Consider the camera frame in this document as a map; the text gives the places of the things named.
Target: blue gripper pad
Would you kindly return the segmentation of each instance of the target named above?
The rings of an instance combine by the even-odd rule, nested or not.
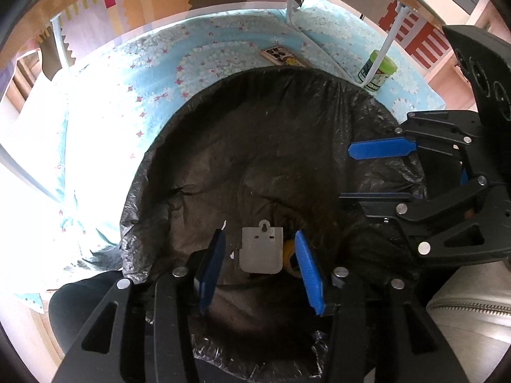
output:
[[[195,275],[195,281],[198,282],[199,312],[202,315],[204,315],[213,300],[224,257],[225,233],[217,229],[201,262],[201,266]]]
[[[381,140],[352,142],[348,154],[355,160],[371,158],[405,157],[417,149],[414,141],[406,138],[385,138]]]
[[[301,278],[305,285],[309,304],[315,309],[317,315],[322,315],[324,311],[323,281],[311,250],[307,245],[307,240],[300,230],[297,231],[294,237],[294,251],[300,266]]]

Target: hanging hole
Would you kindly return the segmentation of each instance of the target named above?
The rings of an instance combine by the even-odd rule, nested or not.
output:
[[[472,73],[474,74],[474,78],[476,79],[477,86],[481,89],[482,93],[485,96],[490,95],[490,84],[488,83],[488,79],[486,78],[486,74],[482,67],[475,60],[470,58],[470,66],[472,67]]]
[[[463,72],[469,73],[469,66],[467,64],[467,60],[465,59],[465,56],[462,55],[462,53],[459,51],[459,49],[456,49],[454,51],[454,54],[456,55],[456,58],[458,59],[459,66],[461,66]]]
[[[504,86],[500,82],[493,83],[493,91],[495,92],[495,99],[499,111],[504,115],[504,118],[510,119],[511,117],[511,104],[509,104],[509,97],[507,96]]]

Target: bed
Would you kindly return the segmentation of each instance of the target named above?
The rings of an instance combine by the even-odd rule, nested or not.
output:
[[[137,167],[168,119],[203,88],[237,72],[271,66],[260,50],[276,44],[338,75],[333,58],[354,78],[384,40],[326,0],[304,0],[294,22],[306,36],[289,27],[280,10],[220,12],[155,29],[150,23],[142,35],[127,40],[130,33],[77,62],[73,79],[59,72],[52,93],[68,96],[42,91],[37,98],[34,88],[33,103],[49,107],[58,102],[58,116],[52,118],[56,127],[49,131],[35,125],[40,109],[24,108],[21,122],[32,124],[17,125],[15,137],[30,133],[44,150],[53,148],[47,157],[51,164],[36,166],[32,175],[61,199],[57,240],[73,252],[60,270],[34,276],[27,288],[16,291],[54,289],[121,267],[118,224]],[[410,111],[445,108],[402,51],[393,46],[388,55],[398,71],[375,96],[398,122]],[[16,156],[30,162],[35,153],[19,150]],[[52,257],[47,253],[38,263]]]

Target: black pants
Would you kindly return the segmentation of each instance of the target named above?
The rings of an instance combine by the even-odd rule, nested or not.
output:
[[[62,286],[50,300],[48,314],[53,334],[67,353],[85,321],[108,290],[123,277],[120,271],[104,272],[93,278]]]

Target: cylindrical container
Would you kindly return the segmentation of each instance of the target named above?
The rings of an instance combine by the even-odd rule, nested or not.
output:
[[[364,79],[369,73],[369,70],[374,61],[376,60],[378,53],[379,50],[373,50],[371,56],[369,56],[369,60],[365,63],[360,72],[358,72],[358,79],[360,80],[360,82],[364,82]],[[385,83],[387,78],[390,75],[392,75],[396,70],[398,70],[398,67],[395,65],[392,59],[390,57],[385,56],[380,67],[377,69],[375,75],[372,77],[371,81],[365,87],[367,89],[370,89],[371,91],[377,91]]]

